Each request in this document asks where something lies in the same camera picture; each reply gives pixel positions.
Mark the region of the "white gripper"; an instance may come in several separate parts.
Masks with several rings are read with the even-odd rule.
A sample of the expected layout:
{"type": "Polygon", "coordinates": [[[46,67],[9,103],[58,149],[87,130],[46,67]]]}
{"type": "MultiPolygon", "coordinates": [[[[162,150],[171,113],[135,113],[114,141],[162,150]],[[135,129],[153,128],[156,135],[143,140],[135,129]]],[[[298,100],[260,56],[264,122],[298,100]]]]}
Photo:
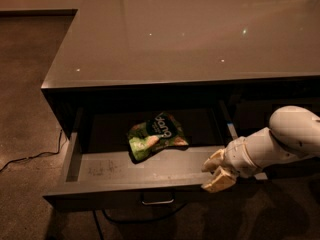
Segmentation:
{"type": "Polygon", "coordinates": [[[225,150],[217,150],[202,165],[203,172],[213,173],[201,187],[209,193],[217,193],[235,185],[238,174],[242,178],[250,178],[260,173],[261,154],[261,137],[250,135],[231,141],[225,150]],[[223,162],[233,170],[220,166],[223,162]]]}

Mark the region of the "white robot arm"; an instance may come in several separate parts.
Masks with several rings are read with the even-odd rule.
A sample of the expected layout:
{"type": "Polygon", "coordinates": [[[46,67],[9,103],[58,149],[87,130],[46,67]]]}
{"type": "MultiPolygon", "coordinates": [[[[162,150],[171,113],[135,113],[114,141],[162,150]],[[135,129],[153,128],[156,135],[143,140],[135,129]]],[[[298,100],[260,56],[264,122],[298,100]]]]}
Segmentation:
{"type": "Polygon", "coordinates": [[[203,164],[212,178],[202,185],[209,193],[228,189],[237,178],[250,178],[266,167],[320,156],[320,117],[298,106],[273,112],[269,126],[232,140],[203,164]]]}

